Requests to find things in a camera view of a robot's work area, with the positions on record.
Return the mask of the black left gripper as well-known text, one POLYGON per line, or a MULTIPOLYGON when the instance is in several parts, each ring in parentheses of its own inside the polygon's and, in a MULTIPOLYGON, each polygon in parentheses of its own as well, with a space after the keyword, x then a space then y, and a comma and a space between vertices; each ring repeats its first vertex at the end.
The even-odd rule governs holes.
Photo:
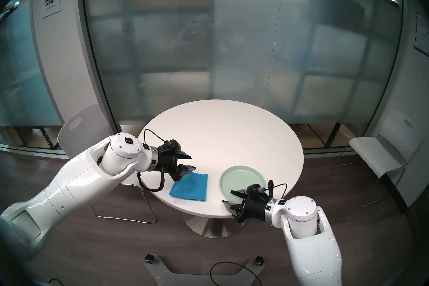
POLYGON ((170 175, 173 181, 180 181, 185 175, 196 170, 195 166, 186 166, 183 164, 177 164, 178 159, 180 160, 191 160, 192 157, 186 153, 179 153, 176 150, 158 150, 158 161, 156 165, 156 171, 170 175))

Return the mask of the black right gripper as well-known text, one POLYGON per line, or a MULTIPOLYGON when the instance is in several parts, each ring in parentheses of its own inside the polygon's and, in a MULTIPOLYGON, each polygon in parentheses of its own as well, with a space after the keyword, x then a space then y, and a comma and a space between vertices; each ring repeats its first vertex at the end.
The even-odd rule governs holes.
POLYGON ((265 222, 266 206, 269 203, 269 196, 248 196, 246 189, 231 190, 230 193, 237 197, 246 197, 241 204, 230 201, 222 201, 227 211, 235 216, 238 223, 244 223, 247 219, 257 219, 265 222))

